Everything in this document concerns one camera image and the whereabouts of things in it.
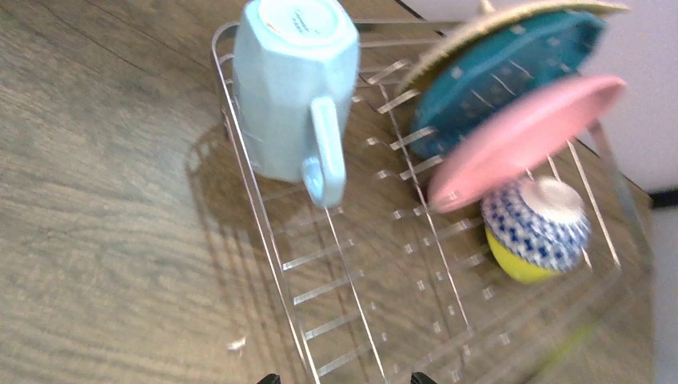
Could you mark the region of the pink round plate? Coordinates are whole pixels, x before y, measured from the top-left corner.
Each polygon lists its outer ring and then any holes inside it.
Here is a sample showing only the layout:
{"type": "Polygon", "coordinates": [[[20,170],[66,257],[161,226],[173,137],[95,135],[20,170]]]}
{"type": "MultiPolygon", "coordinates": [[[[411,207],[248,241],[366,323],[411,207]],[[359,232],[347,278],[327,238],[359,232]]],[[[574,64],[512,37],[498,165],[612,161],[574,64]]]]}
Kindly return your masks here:
{"type": "Polygon", "coordinates": [[[616,75],[574,75],[510,103],[436,168],[428,185],[429,209],[458,210],[540,165],[613,108],[626,87],[616,75]]]}

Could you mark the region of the lime green bowl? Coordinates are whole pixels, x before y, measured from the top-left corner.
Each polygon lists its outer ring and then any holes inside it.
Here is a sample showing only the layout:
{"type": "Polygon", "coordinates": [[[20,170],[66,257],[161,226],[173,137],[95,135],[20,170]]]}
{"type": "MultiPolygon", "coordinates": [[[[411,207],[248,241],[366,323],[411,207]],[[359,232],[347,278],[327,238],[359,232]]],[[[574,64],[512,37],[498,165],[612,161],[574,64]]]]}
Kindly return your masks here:
{"type": "Polygon", "coordinates": [[[481,200],[481,216],[494,258],[521,283],[576,269],[591,235],[582,197],[554,177],[522,178],[494,190],[481,200]]]}

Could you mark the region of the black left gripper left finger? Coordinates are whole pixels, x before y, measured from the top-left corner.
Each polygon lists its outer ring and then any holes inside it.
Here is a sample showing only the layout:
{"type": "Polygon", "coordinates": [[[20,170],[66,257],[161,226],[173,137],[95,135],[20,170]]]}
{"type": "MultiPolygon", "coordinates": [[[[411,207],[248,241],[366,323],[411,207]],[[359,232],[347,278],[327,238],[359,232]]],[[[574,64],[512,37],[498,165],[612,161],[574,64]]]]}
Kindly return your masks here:
{"type": "Polygon", "coordinates": [[[267,374],[257,384],[281,384],[281,376],[275,373],[267,374]]]}

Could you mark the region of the teal polka dot plate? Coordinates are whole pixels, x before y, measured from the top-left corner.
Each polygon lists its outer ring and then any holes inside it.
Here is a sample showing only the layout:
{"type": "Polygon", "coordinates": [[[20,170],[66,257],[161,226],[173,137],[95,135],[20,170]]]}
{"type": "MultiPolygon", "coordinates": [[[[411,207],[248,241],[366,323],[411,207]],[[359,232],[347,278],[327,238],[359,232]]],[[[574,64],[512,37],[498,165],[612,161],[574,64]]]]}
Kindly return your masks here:
{"type": "Polygon", "coordinates": [[[586,11],[558,10],[479,41],[422,90],[410,130],[434,131],[410,150],[422,159],[447,154],[509,103],[576,72],[607,26],[586,11]]]}

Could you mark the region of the bamboo pattern square plate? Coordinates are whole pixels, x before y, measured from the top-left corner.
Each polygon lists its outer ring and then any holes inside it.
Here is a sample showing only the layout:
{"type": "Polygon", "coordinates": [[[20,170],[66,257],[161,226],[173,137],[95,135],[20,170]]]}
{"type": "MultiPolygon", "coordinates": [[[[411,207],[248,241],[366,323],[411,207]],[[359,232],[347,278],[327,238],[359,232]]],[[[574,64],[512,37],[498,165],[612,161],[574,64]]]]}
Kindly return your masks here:
{"type": "Polygon", "coordinates": [[[500,30],[520,24],[532,17],[558,10],[579,10],[605,17],[609,14],[627,12],[630,8],[610,1],[531,1],[495,10],[488,1],[482,2],[481,15],[451,33],[423,52],[396,87],[397,95],[411,89],[422,89],[447,65],[457,60],[479,41],[492,37],[500,30]]]}

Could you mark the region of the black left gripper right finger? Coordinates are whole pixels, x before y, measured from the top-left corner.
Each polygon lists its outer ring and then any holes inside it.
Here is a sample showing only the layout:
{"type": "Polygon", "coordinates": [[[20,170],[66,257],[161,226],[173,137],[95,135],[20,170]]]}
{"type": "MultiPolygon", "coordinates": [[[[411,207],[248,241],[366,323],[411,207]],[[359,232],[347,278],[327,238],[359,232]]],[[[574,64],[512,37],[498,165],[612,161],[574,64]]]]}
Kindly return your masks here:
{"type": "Polygon", "coordinates": [[[410,379],[410,384],[437,384],[435,380],[430,378],[427,374],[423,372],[412,372],[410,379]]]}

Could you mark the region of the light blue mug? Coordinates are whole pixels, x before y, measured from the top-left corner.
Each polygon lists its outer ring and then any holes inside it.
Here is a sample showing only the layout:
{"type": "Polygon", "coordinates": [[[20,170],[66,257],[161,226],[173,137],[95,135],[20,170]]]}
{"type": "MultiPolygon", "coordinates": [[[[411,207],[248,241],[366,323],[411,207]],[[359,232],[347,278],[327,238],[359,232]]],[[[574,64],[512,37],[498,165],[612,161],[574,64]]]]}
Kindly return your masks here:
{"type": "Polygon", "coordinates": [[[360,39],[336,1],[252,1],[233,53],[239,127],[256,174],[301,183],[313,203],[341,203],[342,140],[360,66],[360,39]]]}

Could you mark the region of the metal wire dish rack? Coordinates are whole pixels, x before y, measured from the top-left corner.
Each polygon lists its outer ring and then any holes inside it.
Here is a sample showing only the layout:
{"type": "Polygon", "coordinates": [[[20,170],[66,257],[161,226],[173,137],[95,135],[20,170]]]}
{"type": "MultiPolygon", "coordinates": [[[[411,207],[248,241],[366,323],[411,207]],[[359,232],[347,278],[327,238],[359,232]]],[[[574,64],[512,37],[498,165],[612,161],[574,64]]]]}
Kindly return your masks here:
{"type": "Polygon", "coordinates": [[[346,135],[343,203],[318,209],[302,186],[257,176],[239,127],[231,67],[237,24],[211,42],[223,122],[262,250],[301,359],[303,383],[588,382],[606,330],[646,320],[652,252],[644,202],[612,164],[577,142],[536,169],[584,196],[592,237],[573,272],[526,285],[494,261],[477,206],[431,211],[423,188],[438,163],[409,151],[409,108],[393,87],[438,27],[367,21],[346,135]]]}

